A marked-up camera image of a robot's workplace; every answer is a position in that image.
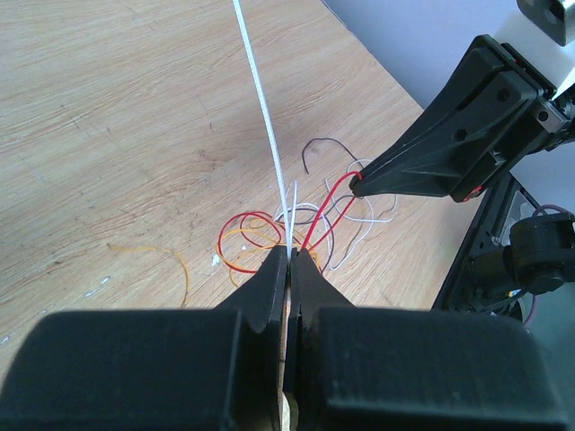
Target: yellow wire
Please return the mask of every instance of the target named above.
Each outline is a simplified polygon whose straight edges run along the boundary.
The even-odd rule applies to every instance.
[[[183,299],[181,300],[180,307],[184,308],[186,306],[186,303],[188,302],[188,295],[190,294],[191,276],[190,276],[190,270],[188,269],[188,265],[186,265],[186,261],[183,259],[180,253],[170,249],[162,249],[159,247],[149,247],[149,246],[127,249],[125,247],[120,247],[119,245],[108,244],[108,247],[110,247],[114,251],[124,251],[128,253],[136,253],[140,251],[161,251],[163,253],[171,254],[172,256],[174,256],[180,262],[181,267],[183,268],[186,274],[186,292],[183,296]]]
[[[224,235],[222,235],[222,240],[220,241],[220,244],[223,244],[223,243],[224,243],[224,240],[225,240],[228,236],[234,235],[234,234],[236,234],[236,233],[253,233],[253,234],[255,234],[256,236],[259,236],[260,238],[263,238],[264,240],[268,240],[269,242],[272,242],[272,245],[266,245],[266,246],[262,246],[262,247],[261,247],[262,249],[265,249],[265,250],[273,248],[273,247],[276,245],[276,243],[277,243],[277,241],[274,240],[273,238],[271,238],[270,236],[268,236],[268,235],[266,235],[266,234],[264,234],[264,233],[258,232],[258,231],[254,231],[254,230],[252,230],[252,229],[234,229],[233,231],[227,232],[227,233],[225,233]],[[219,249],[218,249],[218,247],[217,247],[217,244],[216,244],[216,253],[217,253],[217,255],[220,257],[220,259],[223,260],[224,263],[225,263],[228,267],[229,267],[230,265],[232,265],[232,266],[234,266],[234,267],[236,267],[236,268],[238,268],[238,269],[240,269],[240,270],[243,270],[243,271],[251,271],[251,269],[248,269],[248,268],[244,268],[244,267],[240,267],[240,266],[238,266],[238,265],[235,265],[235,263],[233,263],[231,260],[228,260],[225,256],[222,256],[222,254],[220,254],[220,252],[219,252]]]
[[[258,219],[254,217],[252,220],[250,220],[250,223],[248,223],[248,227],[249,227],[250,229],[253,229],[254,231],[257,231],[258,229],[261,229],[262,227],[268,225],[268,223],[266,223],[266,222],[261,222],[260,225],[254,226],[253,223],[254,223],[254,222],[257,222],[257,221],[258,221]]]
[[[305,239],[305,235],[302,234],[301,232],[299,232],[297,229],[294,229],[294,232],[297,233],[301,237],[302,240]]]
[[[264,246],[259,247],[258,249],[254,249],[254,250],[242,251],[240,254],[238,254],[238,255],[234,258],[233,261],[231,261],[231,260],[227,259],[226,257],[222,256],[222,255],[219,253],[219,250],[217,249],[217,245],[216,245],[216,253],[217,253],[217,255],[220,257],[220,259],[221,259],[222,261],[224,261],[224,263],[228,266],[228,274],[229,274],[230,282],[231,282],[232,285],[234,285],[236,288],[239,287],[239,284],[234,280],[234,276],[233,276],[233,274],[232,274],[232,271],[233,271],[234,269],[231,268],[230,265],[233,266],[233,267],[235,267],[235,268],[239,268],[239,269],[241,269],[241,270],[244,270],[244,271],[249,271],[248,268],[240,267],[240,266],[236,265],[236,264],[235,264],[236,261],[238,261],[238,260],[239,260],[240,258],[242,258],[243,256],[246,256],[246,255],[248,255],[248,254],[253,254],[254,252],[256,252],[256,251],[258,251],[258,250],[269,250],[269,249],[272,249],[273,247],[275,247],[276,245],[281,245],[281,246],[284,246],[284,247],[286,246],[285,243],[277,243],[276,240],[274,240],[273,238],[269,237],[268,235],[266,235],[266,234],[264,234],[264,233],[261,233],[261,232],[258,232],[258,231],[255,231],[255,230],[253,230],[253,229],[234,229],[234,230],[232,230],[232,231],[229,231],[229,232],[225,233],[224,235],[222,235],[222,240],[221,240],[221,242],[223,243],[224,240],[225,240],[227,237],[229,237],[229,236],[231,236],[231,235],[234,235],[234,234],[237,234],[237,233],[253,233],[253,234],[255,234],[256,236],[259,236],[259,237],[261,237],[261,238],[263,238],[263,239],[265,239],[265,240],[268,240],[268,241],[272,242],[272,244],[271,244],[271,245],[264,245]],[[319,255],[318,255],[317,251],[310,251],[310,256],[311,256],[312,259],[314,260],[315,265],[318,267],[318,269],[321,270],[321,264],[320,264]]]

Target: black robotic claw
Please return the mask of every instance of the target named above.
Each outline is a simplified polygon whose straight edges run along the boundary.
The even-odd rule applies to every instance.
[[[0,427],[279,431],[282,390],[299,430],[563,430],[567,422],[520,324],[356,308],[307,251],[288,265],[278,246],[213,310],[47,317],[7,375]]]
[[[527,154],[573,140],[571,87],[555,87],[511,46],[477,37],[437,98],[354,178],[355,196],[482,194]]]

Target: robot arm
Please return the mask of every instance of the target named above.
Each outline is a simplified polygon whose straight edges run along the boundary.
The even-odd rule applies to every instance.
[[[356,196],[449,195],[466,201],[525,155],[575,139],[575,44],[557,43],[568,45],[575,36],[574,6],[551,2],[545,9],[543,3],[518,0],[533,22],[518,14],[497,40],[484,35],[473,41],[418,120],[361,172],[361,181],[352,180]],[[554,25],[543,25],[555,15]]]

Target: wire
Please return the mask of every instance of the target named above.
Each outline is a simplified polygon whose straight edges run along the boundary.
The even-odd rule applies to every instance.
[[[372,160],[371,159],[358,159],[352,163],[349,164],[347,172],[350,172],[351,167],[356,164],[356,163],[361,163],[361,162],[368,162],[371,163]],[[323,180],[323,182],[325,183],[325,188],[327,188],[327,191],[329,192],[330,189],[330,184],[327,182],[327,180]],[[371,205],[371,201],[368,198],[363,198],[363,200],[365,200],[367,202],[367,204],[369,205],[369,207],[373,210],[373,206]],[[333,202],[333,207],[337,210],[338,213],[341,214],[340,209],[337,206],[337,202],[335,202],[332,198],[332,202]],[[398,202],[398,197],[396,194],[394,194],[394,204],[392,205],[391,208],[388,208],[384,211],[382,211],[382,213],[378,216],[377,219],[374,219],[374,217],[372,216],[371,219],[365,219],[365,218],[355,218],[355,217],[350,217],[348,215],[345,215],[346,220],[350,220],[351,222],[361,222],[361,223],[382,223],[382,224],[386,224],[391,222],[392,220],[394,220],[394,214],[393,212],[395,211],[395,209],[397,208],[397,202]],[[385,213],[392,213],[391,218],[388,219],[384,219],[381,220],[379,219],[379,217],[381,217],[383,214]]]
[[[359,234],[361,233],[361,224],[358,226],[358,230],[354,233],[353,238],[351,238],[348,242],[348,244],[345,247],[345,252],[343,253],[343,257],[342,259],[346,259],[349,255],[349,250],[351,249],[351,247],[354,245],[355,241],[357,240],[357,238],[359,237]]]
[[[511,296],[510,298],[503,299],[496,303],[492,303],[490,305],[485,305],[479,309],[476,309],[477,312],[492,312],[494,310],[498,310],[500,308],[508,306],[510,303],[514,303],[517,299],[521,298],[523,295],[527,293],[527,289],[523,288],[517,292],[516,295]]]
[[[546,204],[538,207],[533,213],[533,217],[538,216],[540,213],[542,214],[547,209],[552,209],[553,211],[557,211],[558,213],[573,214],[569,209],[559,207],[558,205]]]
[[[338,263],[335,267],[330,266],[330,269],[331,269],[332,271],[338,270],[338,269],[341,267],[341,265],[343,265],[343,264],[345,263],[345,261],[346,261],[347,259],[349,259],[349,256],[351,256],[351,255],[353,254],[353,251],[356,249],[356,247],[358,246],[358,244],[359,244],[360,242],[362,242],[362,241],[369,235],[369,233],[371,232],[371,229],[374,227],[374,223],[375,223],[375,220],[374,220],[374,217],[375,217],[375,215],[374,215],[374,208],[371,206],[371,202],[369,202],[367,199],[366,199],[366,202],[367,202],[367,204],[369,205],[369,210],[371,211],[371,223],[369,224],[369,227],[366,229],[366,231],[363,233],[363,235],[361,235],[359,238],[357,238],[357,240],[356,240],[355,242],[353,242],[353,245],[351,246],[351,250],[347,250],[347,251],[346,251],[346,253],[345,253],[345,255],[343,256],[343,258],[341,258],[340,263]]]
[[[322,203],[322,205],[320,206],[320,209],[318,210],[317,214],[315,215],[314,221],[312,222],[311,227],[309,228],[309,231],[307,232],[307,236],[305,237],[304,243],[302,244],[302,248],[305,249],[307,247],[307,244],[309,243],[309,241],[312,238],[312,234],[314,233],[315,230],[315,226],[317,225],[317,222],[319,221],[324,209],[327,207],[327,205],[330,202],[330,199],[332,198],[333,194],[335,193],[335,190],[337,190],[337,188],[342,184],[342,182],[344,182],[348,177],[357,175],[359,177],[359,179],[361,180],[361,173],[359,172],[347,172],[345,175],[343,175],[339,180],[337,180],[337,182],[335,183],[335,185],[333,186],[332,191],[329,193],[328,197],[324,200],[324,202]],[[347,211],[349,209],[349,207],[351,207],[351,204],[353,203],[353,201],[355,200],[355,197],[353,197],[348,205],[346,205],[345,209],[343,210],[344,213],[345,211]],[[332,224],[332,228],[333,229],[336,224],[341,220],[342,215],[340,215],[335,222]],[[311,249],[313,249],[317,244],[319,244],[323,238],[325,238],[329,233],[326,232],[325,235],[322,237],[322,239],[320,241],[318,241],[316,244],[314,244]]]
[[[277,224],[279,227],[281,227],[282,229],[284,228],[285,224],[283,224],[282,222],[275,222],[275,224]],[[297,233],[299,236],[302,237],[302,240],[305,238],[305,235],[303,235],[301,232],[299,232],[297,229],[294,229],[294,233]],[[294,241],[297,243],[297,245],[302,245],[302,242],[299,241],[296,236],[294,235]]]
[[[327,188],[327,191],[328,191],[328,192],[332,191],[332,189],[330,188],[330,184],[327,182],[327,180],[323,180],[323,182],[324,182],[324,184],[325,184],[325,188]],[[355,217],[350,217],[350,216],[348,216],[348,215],[344,215],[343,217],[344,217],[346,220],[350,220],[351,222],[360,222],[360,223],[382,223],[382,224],[386,224],[386,223],[389,223],[389,222],[391,222],[391,221],[394,220],[394,214],[392,214],[391,218],[387,218],[387,219],[384,219],[384,220],[381,220],[381,219],[378,219],[378,218],[377,218],[377,219],[376,219],[376,218],[373,218],[373,217],[375,216],[375,214],[373,213],[373,209],[374,209],[374,208],[373,208],[373,206],[371,205],[371,201],[370,201],[368,198],[363,198],[362,200],[365,200],[366,203],[369,205],[369,208],[371,208],[372,218],[370,218],[370,219],[367,219],[367,218],[355,218]],[[334,199],[333,197],[332,197],[332,203],[333,203],[333,207],[332,207],[332,208],[335,208],[335,210],[336,210],[338,213],[341,214],[342,211],[338,208],[337,202],[335,201],[335,199]],[[382,212],[381,215],[383,215],[383,214],[385,214],[385,213],[390,213],[390,212],[392,213],[396,208],[397,208],[397,195],[394,195],[394,204],[392,205],[391,208],[388,208],[388,209],[386,209],[384,212]]]
[[[264,234],[264,233],[260,233],[258,231],[254,231],[251,229],[234,229],[233,231],[227,232],[224,235],[222,235],[221,240],[219,242],[219,244],[217,245],[216,248],[216,252],[217,255],[220,257],[220,259],[231,269],[238,271],[238,272],[243,272],[244,274],[255,274],[258,271],[252,270],[252,269],[247,269],[244,267],[238,267],[236,266],[231,260],[229,260],[228,258],[226,258],[224,256],[224,254],[221,252],[221,242],[223,242],[227,237],[234,235],[236,233],[241,233],[241,232],[250,232],[253,233],[255,235],[260,236],[261,238],[270,241],[272,244],[271,245],[262,245],[260,248],[261,249],[271,249],[272,247],[275,247],[276,245],[280,245],[278,242],[275,242],[275,240],[271,237],[269,237],[268,235]]]
[[[245,54],[248,57],[248,62],[250,63],[250,68],[252,70],[253,83],[255,85],[255,90],[258,93],[258,99],[260,100],[261,114],[263,115],[263,122],[265,123],[266,130],[268,132],[268,139],[270,141],[271,156],[273,158],[273,164],[276,169],[276,177],[278,179],[279,188],[279,200],[284,209],[284,217],[286,218],[286,242],[287,242],[287,261],[289,262],[291,258],[291,237],[288,238],[289,233],[289,221],[288,221],[288,200],[286,198],[286,187],[284,185],[284,176],[281,170],[281,160],[279,158],[278,144],[276,142],[276,136],[273,132],[273,126],[271,125],[270,111],[268,110],[268,103],[266,102],[266,96],[261,87],[260,74],[258,73],[258,67],[253,56],[252,44],[250,43],[250,37],[248,31],[245,28],[245,21],[243,19],[242,6],[240,5],[240,0],[234,1],[235,16],[237,17],[237,23],[240,26],[240,32],[242,33],[243,47],[245,48]]]
[[[294,180],[294,203],[292,208],[296,208],[297,206],[297,181]],[[289,221],[289,238],[294,237],[294,222],[296,221],[296,211],[291,212],[291,220]]]
[[[343,148],[346,151],[346,153],[349,154],[354,161],[356,161],[356,162],[358,161],[358,158],[355,155],[353,155],[353,153],[349,150],[349,148],[347,146],[345,146],[344,144],[342,144],[337,139],[333,139],[332,137],[315,137],[315,138],[311,139],[310,141],[308,141],[307,144],[305,144],[304,149],[302,150],[302,162],[304,164],[305,173],[307,173],[308,175],[309,175],[309,170],[307,169],[307,163],[305,162],[305,150],[307,150],[309,148],[309,146],[316,141],[318,141],[318,142],[331,141],[331,142],[334,142],[336,144],[339,144],[340,147]]]
[[[224,232],[227,229],[227,226],[229,226],[231,223],[233,223],[235,220],[237,220],[240,217],[243,216],[253,216],[256,218],[260,218],[262,221],[264,221],[265,223],[269,224],[271,227],[273,227],[275,229],[275,231],[278,233],[279,235],[279,240],[276,242],[276,245],[278,245],[281,242],[281,231],[278,229],[278,227],[273,223],[273,221],[271,219],[269,219],[268,217],[266,217],[265,215],[262,215],[261,212],[258,211],[249,211],[249,212],[245,212],[245,213],[240,213],[240,214],[236,214],[234,215],[232,218],[230,218],[225,224],[224,227],[222,227],[222,230],[219,232],[219,235],[217,237],[217,246],[216,246],[216,251],[217,254],[220,258],[224,259],[224,253],[222,252],[222,241],[223,241],[223,237],[224,237]],[[240,229],[240,231],[246,231],[246,232],[257,232],[257,231],[250,231],[247,229]],[[226,262],[226,265],[228,267],[233,267],[234,265],[231,262]],[[239,272],[246,272],[248,274],[253,274],[253,272],[250,272],[248,270],[246,270],[245,268],[234,268],[236,270],[238,270]]]
[[[287,211],[288,211],[288,212],[291,211],[291,212],[292,212],[292,216],[293,216],[294,213],[297,212],[298,209],[304,209],[304,208],[302,208],[302,207],[310,207],[310,208],[312,208],[312,209],[315,211],[316,214],[317,214],[317,212],[320,210],[320,208],[318,208],[316,205],[314,205],[314,204],[312,204],[312,203],[302,202],[301,204],[295,206],[296,211],[293,210],[293,207],[288,208]],[[276,220],[276,219],[278,219],[278,218],[279,218],[279,214],[276,212],[276,216],[274,217],[274,220]],[[324,214],[322,214],[322,220],[323,220],[323,228],[324,228],[325,232],[328,232],[329,227],[332,227],[332,225],[331,225],[331,223],[328,221],[327,217],[326,217]],[[331,253],[331,245],[330,245],[330,239],[329,239],[329,238],[328,238],[328,241],[327,241],[327,248],[328,248],[328,254],[330,254],[330,253]]]
[[[533,295],[533,301],[531,302],[531,310],[529,310],[529,314],[527,315],[527,318],[523,322],[525,326],[531,325],[533,319],[537,315],[538,308],[539,308],[539,298],[537,297],[537,295]]]
[[[301,207],[304,205],[310,206],[311,208]],[[308,202],[302,202],[302,203],[296,205],[296,211],[311,211],[312,213],[317,214],[318,210],[319,210],[318,207],[316,207],[314,204],[310,204]],[[323,222],[329,226],[328,228],[331,228],[332,224],[330,222],[330,219],[326,217],[327,212],[326,212],[326,214],[323,215]],[[296,222],[295,225],[306,225],[306,224],[311,224],[311,223],[312,223],[312,220],[309,220],[306,222]],[[332,238],[332,244],[330,244],[330,241],[328,238],[328,242],[327,242],[327,244],[328,244],[328,257],[327,257],[327,260],[325,262],[325,265],[321,269],[322,274],[329,267],[330,262],[333,259],[333,252],[335,251],[335,233],[333,230],[331,230],[331,238]]]
[[[254,212],[254,213],[257,213],[257,214],[259,214],[259,215],[261,215],[261,216],[268,217],[268,218],[271,220],[271,215],[268,214],[268,213],[266,213],[266,212],[264,212],[264,211],[253,211],[253,212]],[[240,220],[240,229],[243,229],[243,224],[245,223],[245,220],[246,220],[248,217],[249,217],[249,215],[244,215],[244,216],[242,217],[242,220]],[[262,223],[262,224],[259,225],[258,227],[252,227],[252,222],[250,222],[250,223],[248,224],[248,226],[250,227],[250,229],[261,229],[261,228],[262,228],[263,226],[265,226],[265,225],[266,225],[265,223]],[[262,247],[262,246],[261,246],[260,244],[258,244],[256,241],[254,241],[254,240],[252,240],[251,238],[249,238],[249,237],[245,234],[245,232],[242,232],[242,237],[245,238],[245,240],[246,240],[247,242],[249,242],[250,244],[253,244],[253,245],[255,245],[256,247]],[[278,239],[278,241],[281,241],[281,233],[279,233],[279,239]]]
[[[188,269],[188,265],[186,265],[186,261],[184,260],[184,258],[181,256],[180,253],[170,249],[161,249],[159,247],[136,247],[134,249],[127,249],[126,247],[120,247],[119,245],[114,244],[107,244],[107,245],[111,250],[114,251],[122,251],[127,253],[137,253],[140,251],[161,251],[163,253],[171,254],[172,256],[174,256],[180,262],[181,267],[183,268],[184,273],[186,275],[186,291],[184,293],[183,299],[181,300],[180,307],[184,308],[186,306],[186,303],[188,302],[188,296],[190,294],[191,276],[190,276],[190,270]]]
[[[234,231],[230,231],[230,232],[228,232],[228,233],[227,233],[226,235],[224,235],[224,236],[229,236],[229,235],[232,235],[232,234],[235,234],[235,233],[239,233],[238,231],[239,231],[239,229],[236,229],[236,230],[234,230]],[[261,248],[268,250],[268,249],[271,249],[272,247],[275,247],[275,245],[267,245],[267,246],[263,246],[263,247],[261,247]],[[255,250],[242,251],[240,254],[238,254],[238,255],[235,257],[234,262],[238,261],[238,260],[239,260],[240,258],[242,258],[243,256],[246,256],[246,255],[248,255],[248,254],[253,254],[253,253],[256,252],[256,251],[258,251],[258,250],[255,249]],[[315,265],[317,266],[317,268],[321,270],[321,263],[320,263],[319,256],[317,255],[317,253],[316,253],[316,252],[312,252],[312,253],[310,253],[310,255],[312,256],[312,259],[314,260]],[[230,281],[231,281],[232,285],[234,285],[235,287],[239,287],[240,285],[234,280],[233,271],[234,271],[235,269],[234,269],[233,267],[236,267],[235,263],[233,263],[233,266],[229,266],[229,265],[228,265],[229,278],[230,278]],[[246,273],[247,273],[247,274],[255,274],[255,273],[257,272],[257,271],[253,271],[253,272],[251,272],[251,271],[248,272],[248,271],[250,271],[250,270],[249,270],[249,269],[246,269]]]
[[[356,200],[356,198],[353,197],[353,199],[349,201],[348,205],[346,205],[345,208],[343,208],[343,211],[341,212],[341,214],[338,216],[338,218],[335,219],[335,222],[333,222],[331,230],[333,230],[333,228],[336,226],[336,224],[340,222],[340,220],[343,218],[343,216],[345,215],[345,213],[348,211],[349,207],[351,207],[351,204],[353,204],[353,202],[355,200]],[[328,234],[329,234],[329,232],[324,233],[323,236],[314,245],[312,245],[309,248],[309,250],[311,251],[315,247],[317,247],[320,244],[320,242],[322,242],[327,237]]]

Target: white wall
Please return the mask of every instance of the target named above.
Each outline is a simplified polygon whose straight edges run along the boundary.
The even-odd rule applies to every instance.
[[[479,34],[494,34],[514,0],[324,0],[422,107]],[[575,144],[526,157],[513,171],[540,203],[575,211]]]

